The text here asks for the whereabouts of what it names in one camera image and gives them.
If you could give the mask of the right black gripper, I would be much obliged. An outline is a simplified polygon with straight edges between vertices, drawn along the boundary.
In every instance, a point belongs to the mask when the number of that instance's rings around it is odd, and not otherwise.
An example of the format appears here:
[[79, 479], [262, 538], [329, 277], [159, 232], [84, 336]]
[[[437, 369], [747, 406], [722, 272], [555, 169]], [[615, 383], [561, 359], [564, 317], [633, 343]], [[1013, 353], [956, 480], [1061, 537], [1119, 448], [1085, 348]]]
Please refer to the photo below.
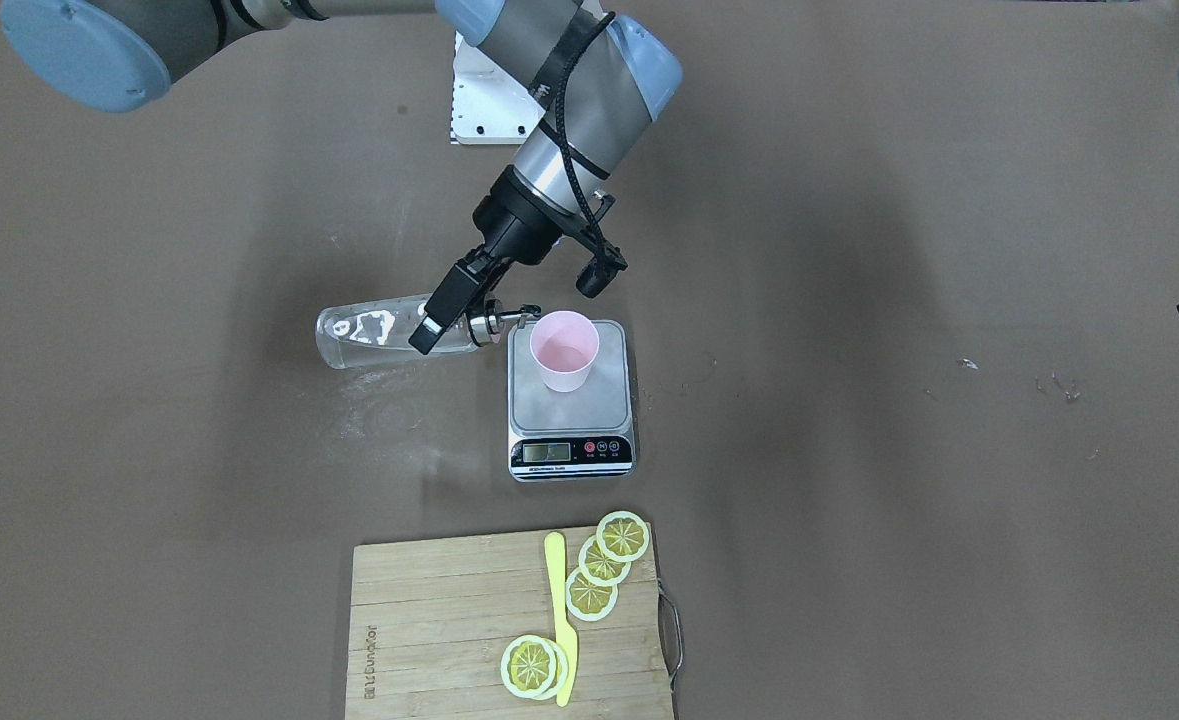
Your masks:
[[473, 211], [479, 245], [447, 270], [424, 300], [409, 345], [421, 355], [465, 352], [496, 342], [493, 284], [512, 264], [535, 266], [569, 227], [569, 213], [545, 202], [516, 169], [503, 169]]

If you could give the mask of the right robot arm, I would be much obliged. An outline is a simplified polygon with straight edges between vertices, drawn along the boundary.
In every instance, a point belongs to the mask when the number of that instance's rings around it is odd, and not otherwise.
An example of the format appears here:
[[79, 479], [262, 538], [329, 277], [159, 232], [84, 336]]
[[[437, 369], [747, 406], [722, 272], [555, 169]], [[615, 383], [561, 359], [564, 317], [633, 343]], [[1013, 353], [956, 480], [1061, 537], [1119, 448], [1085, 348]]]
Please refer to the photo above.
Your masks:
[[380, 346], [421, 355], [499, 341], [538, 308], [499, 310], [511, 266], [535, 266], [558, 242], [590, 251], [577, 291], [593, 299], [626, 267], [602, 236], [602, 184], [667, 108], [679, 59], [630, 15], [598, 1], [4, 1], [9, 47], [77, 103], [127, 113], [241, 38], [332, 18], [435, 14], [453, 35], [452, 143], [515, 145], [474, 211], [479, 245], [407, 313], [378, 304], [320, 315], [334, 368]]

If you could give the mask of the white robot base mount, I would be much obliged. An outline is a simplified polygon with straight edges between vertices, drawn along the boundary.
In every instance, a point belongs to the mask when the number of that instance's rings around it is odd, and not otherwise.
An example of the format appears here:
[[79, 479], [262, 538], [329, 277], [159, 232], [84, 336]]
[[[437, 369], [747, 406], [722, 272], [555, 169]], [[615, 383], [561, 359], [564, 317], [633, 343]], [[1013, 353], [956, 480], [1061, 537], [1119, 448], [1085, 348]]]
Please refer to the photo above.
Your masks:
[[521, 82], [462, 35], [455, 37], [452, 70], [449, 141], [519, 146], [544, 119], [544, 106]]

